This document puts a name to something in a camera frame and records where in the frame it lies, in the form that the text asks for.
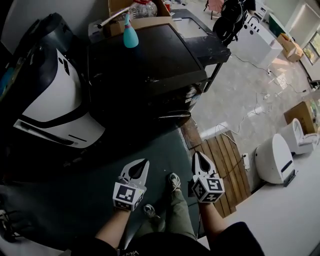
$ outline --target power strip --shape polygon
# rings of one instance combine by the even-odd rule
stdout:
[[[244,166],[244,169],[246,170],[250,169],[249,155],[247,153],[244,153],[242,155],[242,164]]]

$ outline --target electrical outlet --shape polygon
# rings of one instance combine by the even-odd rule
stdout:
[[[242,155],[242,164],[244,166],[244,169],[246,170],[250,169],[249,155],[247,153],[244,153]]]
[[[263,99],[266,100],[266,99],[268,99],[269,97],[270,97],[270,94],[268,93],[268,94],[266,94],[266,95],[263,97]]]

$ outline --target metal pipe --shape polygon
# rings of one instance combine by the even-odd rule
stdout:
[[[119,15],[128,12],[130,9],[130,6],[127,8],[124,8],[123,10],[117,12],[116,14],[112,15],[110,18],[107,18],[105,21],[101,22],[100,24],[96,24],[95,27],[98,27],[98,29],[102,29],[102,27],[106,24],[108,24],[110,21],[112,21],[114,18],[118,17]]]

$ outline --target wooden slat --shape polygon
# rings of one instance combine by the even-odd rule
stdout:
[[[201,145],[196,146],[196,147],[194,148],[194,150],[195,150],[195,151],[199,151],[199,152],[201,152],[201,153],[203,153],[203,152],[204,152],[204,151],[202,150]]]
[[[222,205],[224,216],[225,217],[229,216],[231,214],[231,211],[230,211],[230,208],[229,208],[229,204],[228,204],[228,200],[227,200],[226,194],[223,194],[220,197],[220,201],[221,201],[221,205]]]
[[[212,153],[215,167],[219,173],[220,178],[223,179],[224,177],[227,176],[227,167],[224,162],[224,159],[223,159],[222,153],[220,151],[219,145],[217,143],[217,140],[215,137],[210,138],[207,140],[207,143],[208,143],[210,151]]]
[[[189,120],[181,126],[181,132],[188,149],[192,149],[202,143],[197,127],[192,118],[189,118]]]
[[[211,154],[211,151],[210,151],[208,142],[207,142],[206,140],[202,142],[201,147],[202,147],[203,153],[204,153],[213,163],[215,163],[214,157],[213,157],[212,154]]]
[[[240,189],[238,186],[238,182],[237,182],[237,178],[235,175],[234,171],[229,172],[229,176],[230,176],[230,180],[231,180],[231,184],[233,187],[233,191],[234,191],[234,195],[236,198],[236,201],[238,204],[240,204],[242,202],[242,197],[241,197],[241,193],[240,193]]]
[[[239,189],[240,189],[240,194],[241,194],[242,201],[246,200],[247,199],[247,193],[246,193],[245,185],[244,185],[244,182],[242,180],[242,176],[241,176],[240,169],[239,169],[239,166],[238,166],[238,164],[242,165],[242,161],[240,161],[240,163],[237,162],[235,154],[234,154],[234,151],[233,151],[233,149],[231,147],[231,143],[230,143],[229,138],[227,136],[225,136],[225,135],[222,135],[222,140],[224,142],[226,151],[228,152],[228,155],[229,155],[229,158],[230,158],[230,161],[231,161],[231,164],[232,164],[232,168],[233,168],[233,171],[234,171],[234,174],[235,174],[235,177],[236,177],[236,181],[237,181]]]
[[[228,130],[226,132],[226,134],[234,141],[234,136],[232,134],[232,132],[230,130]],[[235,159],[237,162],[239,162],[242,157],[240,156],[240,153],[239,153],[239,150],[237,148],[237,145],[234,144],[233,142],[230,142],[231,144],[231,147],[232,147],[232,150],[233,150],[233,153],[234,153],[234,156],[235,156]],[[242,164],[242,162],[240,162],[239,164],[239,169],[240,169],[240,174],[242,176],[242,181],[243,181],[243,184],[244,184],[244,189],[245,189],[245,193],[246,195],[249,197],[251,196],[251,191],[250,191],[250,186],[249,186],[249,182],[248,182],[248,177],[247,177],[247,174],[246,174],[246,170],[245,170],[245,167],[244,165]]]
[[[222,154],[226,169],[227,169],[227,171],[229,173],[229,172],[232,171],[232,164],[231,164],[231,161],[230,161],[230,158],[229,158],[229,154],[228,154],[228,151],[226,149],[224,140],[222,139],[221,135],[218,135],[215,138],[216,138],[216,142],[218,143],[219,148],[221,150],[221,154]]]
[[[218,213],[220,214],[220,216],[221,216],[222,218],[224,218],[224,217],[225,217],[225,213],[224,213],[224,210],[223,210],[223,208],[222,208],[222,204],[221,204],[220,199],[214,203],[214,207],[216,208],[216,210],[218,211]]]
[[[231,185],[230,177],[227,176],[223,179],[224,191],[226,195],[226,199],[228,200],[229,208],[231,213],[236,211],[237,200],[235,196],[235,192],[233,191],[233,187]]]

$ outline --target sneaker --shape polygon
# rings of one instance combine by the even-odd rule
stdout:
[[[156,215],[155,208],[151,204],[146,204],[143,207],[143,211],[144,211],[144,214],[147,215],[149,219],[152,219],[154,217],[160,218],[158,215]]]
[[[180,178],[174,172],[168,175],[168,182],[172,188],[171,193],[174,192],[176,189],[181,189]]]

